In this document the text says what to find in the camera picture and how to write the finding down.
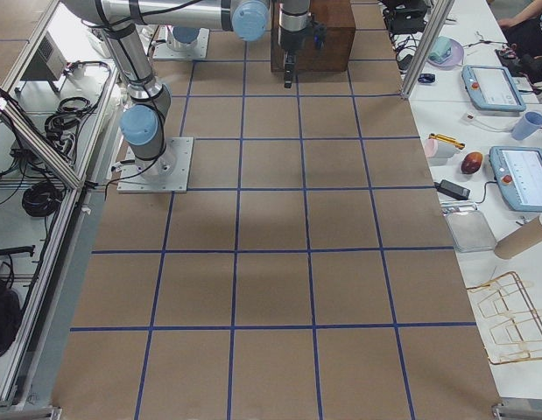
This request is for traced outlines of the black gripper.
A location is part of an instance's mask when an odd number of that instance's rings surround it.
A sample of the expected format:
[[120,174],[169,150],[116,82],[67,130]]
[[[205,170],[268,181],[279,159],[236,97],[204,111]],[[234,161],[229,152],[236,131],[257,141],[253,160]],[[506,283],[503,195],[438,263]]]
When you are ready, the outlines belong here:
[[284,59],[284,88],[291,88],[296,67],[296,52],[303,48],[305,40],[313,36],[311,13],[292,14],[279,12],[278,42],[287,52]]

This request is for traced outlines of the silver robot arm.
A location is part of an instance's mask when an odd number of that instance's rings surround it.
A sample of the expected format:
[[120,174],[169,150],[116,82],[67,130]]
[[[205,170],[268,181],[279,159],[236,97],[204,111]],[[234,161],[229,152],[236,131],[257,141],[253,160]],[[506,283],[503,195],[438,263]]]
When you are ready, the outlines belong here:
[[176,163],[165,139],[171,94],[155,76],[137,27],[217,29],[250,42],[262,37],[270,12],[267,1],[67,1],[65,5],[105,38],[133,102],[123,113],[120,129],[134,154],[138,175],[152,180],[170,174]]
[[195,27],[168,26],[166,43],[174,51],[195,47],[201,29]]

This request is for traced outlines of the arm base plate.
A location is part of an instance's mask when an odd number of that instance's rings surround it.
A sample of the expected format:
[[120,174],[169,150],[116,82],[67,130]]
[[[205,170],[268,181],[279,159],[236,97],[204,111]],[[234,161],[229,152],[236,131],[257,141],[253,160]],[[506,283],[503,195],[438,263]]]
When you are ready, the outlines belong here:
[[197,38],[190,43],[179,42],[172,27],[162,26],[154,43],[154,60],[204,60],[208,52],[209,29],[200,28]]
[[191,169],[194,139],[169,137],[165,140],[165,153],[150,167],[149,163],[135,160],[131,147],[126,148],[125,158],[132,160],[121,171],[119,193],[185,193]]

